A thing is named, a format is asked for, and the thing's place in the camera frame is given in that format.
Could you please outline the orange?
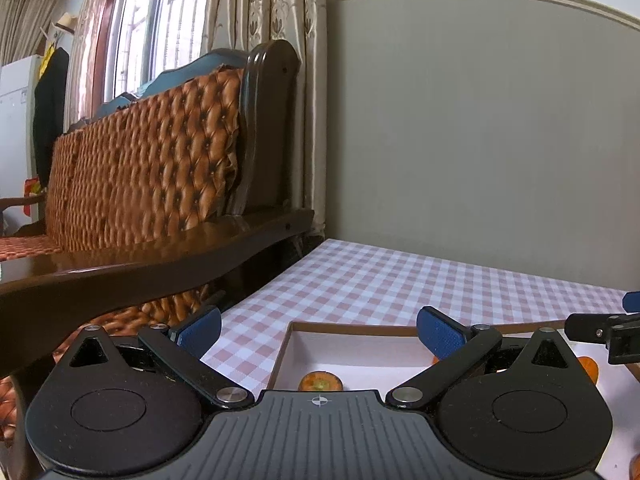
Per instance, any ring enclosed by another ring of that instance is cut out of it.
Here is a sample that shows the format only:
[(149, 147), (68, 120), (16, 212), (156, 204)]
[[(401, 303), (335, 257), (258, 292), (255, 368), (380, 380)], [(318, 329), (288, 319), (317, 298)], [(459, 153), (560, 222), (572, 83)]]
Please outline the orange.
[(584, 369), (584, 371), (589, 376), (590, 380), (595, 385), (597, 385), (598, 379), (599, 379), (599, 375), (600, 375), (599, 365), (598, 365), (597, 361), (594, 360), (593, 358), (590, 358), (590, 356), (580, 356), (578, 358), (578, 361), (579, 361), (580, 365), (582, 366), (582, 368)]

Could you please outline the brown cardboard box tray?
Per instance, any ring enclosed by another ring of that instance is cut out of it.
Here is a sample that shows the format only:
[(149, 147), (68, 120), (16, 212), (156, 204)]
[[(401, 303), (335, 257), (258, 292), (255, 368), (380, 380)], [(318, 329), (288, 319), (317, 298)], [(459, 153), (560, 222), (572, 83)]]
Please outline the brown cardboard box tray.
[(425, 418), (462, 474), (634, 479), (639, 369), (570, 339), (560, 321), (463, 326), (432, 310), (416, 325), (293, 322), (268, 386), (371, 390), (393, 415)]

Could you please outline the pink checkered tablecloth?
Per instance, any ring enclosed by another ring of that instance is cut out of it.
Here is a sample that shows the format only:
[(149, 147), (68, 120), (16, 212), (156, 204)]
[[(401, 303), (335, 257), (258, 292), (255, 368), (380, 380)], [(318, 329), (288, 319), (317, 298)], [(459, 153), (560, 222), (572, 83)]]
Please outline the pink checkered tablecloth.
[[(544, 278), (369, 245), (326, 240), (257, 292), (224, 312), (219, 339), (202, 361), (256, 396), (267, 388), (290, 323), (416, 326), (420, 307), (433, 306), (459, 322), (500, 326), (564, 320), (571, 313), (622, 312), (619, 289)], [(349, 373), (364, 374), (364, 356), (388, 354), (399, 372), (418, 370), (427, 351), (416, 336), (323, 336), (345, 350)], [(639, 383), (623, 365), (605, 364), (604, 350), (578, 344), (598, 362), (597, 383), (613, 402), (614, 430), (597, 471), (629, 479), (639, 456)]]

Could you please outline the wooden sofa with orange cushion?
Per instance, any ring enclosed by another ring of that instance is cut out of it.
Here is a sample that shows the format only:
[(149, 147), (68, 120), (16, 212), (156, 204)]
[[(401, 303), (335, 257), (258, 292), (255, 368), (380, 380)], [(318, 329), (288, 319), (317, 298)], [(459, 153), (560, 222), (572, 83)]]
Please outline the wooden sofa with orange cushion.
[(44, 217), (1, 242), (1, 463), (23, 463), (27, 391), (81, 325), (131, 335), (195, 313), (216, 278), (312, 213), (237, 214), (245, 54), (217, 49), (55, 141)]

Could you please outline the black hanging coat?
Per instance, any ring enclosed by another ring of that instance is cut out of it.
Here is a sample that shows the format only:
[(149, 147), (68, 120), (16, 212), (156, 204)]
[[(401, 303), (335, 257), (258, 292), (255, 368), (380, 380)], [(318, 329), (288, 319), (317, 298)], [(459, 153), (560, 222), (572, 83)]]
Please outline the black hanging coat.
[(53, 150), (62, 134), (66, 77), (70, 55), (56, 48), (35, 88), (35, 111), (32, 122), (37, 176), (42, 188), (50, 179)]

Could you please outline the white refrigerator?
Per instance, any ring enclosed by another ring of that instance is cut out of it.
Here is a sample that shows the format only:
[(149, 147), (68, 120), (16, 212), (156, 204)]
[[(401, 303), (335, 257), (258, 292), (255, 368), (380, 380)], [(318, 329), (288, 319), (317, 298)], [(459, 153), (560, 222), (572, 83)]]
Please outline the white refrigerator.
[(1, 67), (1, 198), (25, 196), (25, 184), (37, 177), (32, 122), (39, 55)]

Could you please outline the window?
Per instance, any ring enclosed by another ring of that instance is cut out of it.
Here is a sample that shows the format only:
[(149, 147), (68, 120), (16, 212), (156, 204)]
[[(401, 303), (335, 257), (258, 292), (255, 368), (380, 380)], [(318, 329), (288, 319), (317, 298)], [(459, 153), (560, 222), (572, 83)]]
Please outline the window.
[(138, 98), (166, 70), (204, 48), (206, 0), (84, 0), (70, 50), (67, 125), (101, 105)]

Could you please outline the straw hat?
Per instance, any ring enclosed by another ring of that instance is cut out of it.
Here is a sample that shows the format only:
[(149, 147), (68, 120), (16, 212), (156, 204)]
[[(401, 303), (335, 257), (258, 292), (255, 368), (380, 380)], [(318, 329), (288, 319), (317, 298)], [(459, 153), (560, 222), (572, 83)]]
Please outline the straw hat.
[(77, 27), (77, 21), (77, 15), (70, 14), (70, 12), (65, 12), (55, 22), (53, 22), (52, 25), (61, 32), (65, 32), (66, 34), (74, 36)]

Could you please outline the beige curtain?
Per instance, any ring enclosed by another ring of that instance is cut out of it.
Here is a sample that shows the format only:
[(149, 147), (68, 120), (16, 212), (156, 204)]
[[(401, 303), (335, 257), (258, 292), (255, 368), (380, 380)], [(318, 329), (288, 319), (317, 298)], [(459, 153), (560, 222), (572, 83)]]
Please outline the beige curtain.
[(234, 212), (285, 207), (326, 229), (326, 0), (207, 0), (206, 51), (246, 56)]

